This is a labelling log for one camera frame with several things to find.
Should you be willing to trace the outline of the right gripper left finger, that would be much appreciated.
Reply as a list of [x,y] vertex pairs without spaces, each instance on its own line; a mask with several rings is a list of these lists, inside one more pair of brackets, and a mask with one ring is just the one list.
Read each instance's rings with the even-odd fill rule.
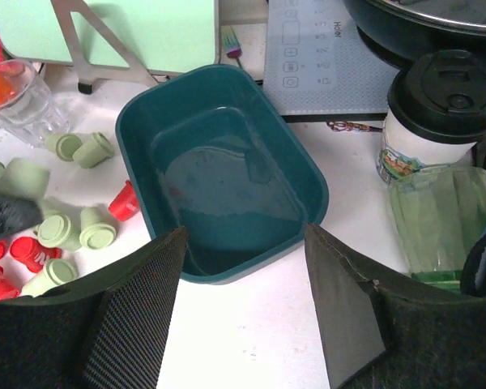
[[0,301],[0,388],[153,388],[186,230],[40,297]]

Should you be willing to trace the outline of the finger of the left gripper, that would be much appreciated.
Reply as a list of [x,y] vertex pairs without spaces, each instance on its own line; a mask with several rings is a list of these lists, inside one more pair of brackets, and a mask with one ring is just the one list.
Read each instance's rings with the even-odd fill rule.
[[0,240],[40,224],[40,204],[8,194],[0,194]]

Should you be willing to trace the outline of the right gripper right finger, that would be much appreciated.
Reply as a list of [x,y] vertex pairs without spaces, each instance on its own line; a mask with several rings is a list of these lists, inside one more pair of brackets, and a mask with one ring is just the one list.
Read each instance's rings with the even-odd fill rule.
[[486,388],[486,298],[439,289],[316,224],[305,259],[333,388]]

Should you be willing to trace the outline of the teal plastic storage basket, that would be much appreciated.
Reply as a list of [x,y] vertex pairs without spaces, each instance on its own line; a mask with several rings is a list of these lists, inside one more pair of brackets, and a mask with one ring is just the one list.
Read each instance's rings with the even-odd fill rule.
[[189,282],[251,273],[326,215],[322,172],[240,68],[203,66],[139,93],[115,135],[150,236],[187,230]]

